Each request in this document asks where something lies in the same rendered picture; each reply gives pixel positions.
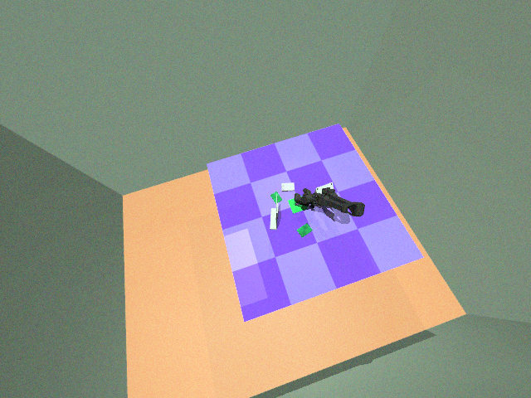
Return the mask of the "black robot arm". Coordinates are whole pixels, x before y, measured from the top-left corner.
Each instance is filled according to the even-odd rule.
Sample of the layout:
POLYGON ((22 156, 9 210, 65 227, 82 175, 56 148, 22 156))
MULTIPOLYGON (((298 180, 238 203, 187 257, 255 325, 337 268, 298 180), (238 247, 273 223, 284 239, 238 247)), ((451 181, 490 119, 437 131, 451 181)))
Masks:
POLYGON ((303 189, 303 196, 301 201, 304 204, 313 202, 313 205, 316 206, 330 206, 334 209, 341 211, 342 213, 348 213, 350 216, 363 216, 365 204, 357 201, 348 201, 339 197, 335 192, 335 189, 330 189, 330 187, 323 188, 321 193, 312 193, 308 188, 303 189), (309 194, 309 195, 307 195, 309 194), (318 200, 318 203, 316 201, 318 200), (348 211, 351 211, 351 213, 348 211))

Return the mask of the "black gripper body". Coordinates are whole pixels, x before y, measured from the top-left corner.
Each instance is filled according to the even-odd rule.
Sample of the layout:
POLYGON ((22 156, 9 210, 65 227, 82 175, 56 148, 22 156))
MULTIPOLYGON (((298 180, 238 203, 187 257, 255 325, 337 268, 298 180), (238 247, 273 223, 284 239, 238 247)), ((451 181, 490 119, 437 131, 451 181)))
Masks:
MULTIPOLYGON (((300 195, 299 193, 295 193, 294 201, 296 201, 296 202, 302 202, 302 201, 301 201, 301 195, 300 195)), ((309 205, 309 204, 310 204, 309 207, 311 207, 311 208, 314 208, 314 207, 315 207, 315 205, 313 205, 313 202, 307 203, 307 205, 309 205)))

